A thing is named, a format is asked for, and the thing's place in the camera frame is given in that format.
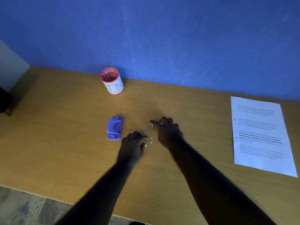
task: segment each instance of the hand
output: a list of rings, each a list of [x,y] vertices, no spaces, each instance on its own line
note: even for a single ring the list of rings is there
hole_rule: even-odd
[[[158,130],[158,140],[167,149],[176,143],[177,140],[184,140],[183,134],[177,123],[174,124],[172,118],[162,117],[159,122],[150,120]]]
[[[133,168],[143,157],[145,143],[142,143],[147,136],[142,136],[138,131],[128,134],[121,142],[121,148],[117,162],[125,161]]]

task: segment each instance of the left hand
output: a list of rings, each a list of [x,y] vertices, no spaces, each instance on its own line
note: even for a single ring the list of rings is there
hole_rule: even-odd
[[[121,148],[117,157],[117,162],[126,161],[133,168],[143,157],[147,136],[143,136],[138,131],[128,134],[121,142]]]

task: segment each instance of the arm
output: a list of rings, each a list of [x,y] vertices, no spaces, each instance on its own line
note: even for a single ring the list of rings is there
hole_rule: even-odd
[[[146,137],[135,131],[123,138],[115,165],[56,225],[107,225],[127,178],[143,156],[145,144],[142,142]]]
[[[209,225],[275,223],[237,186],[195,151],[171,118],[151,120],[158,140],[173,156]]]

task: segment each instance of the purple hole punch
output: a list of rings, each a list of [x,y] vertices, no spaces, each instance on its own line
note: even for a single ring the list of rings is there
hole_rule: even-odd
[[[123,127],[123,118],[122,117],[113,117],[108,121],[107,124],[107,139],[108,140],[119,140],[121,138]]]

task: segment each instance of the black chair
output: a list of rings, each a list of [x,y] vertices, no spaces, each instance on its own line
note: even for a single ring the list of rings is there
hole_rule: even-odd
[[[0,88],[0,113],[10,114],[6,111],[13,100],[13,96],[4,89]]]

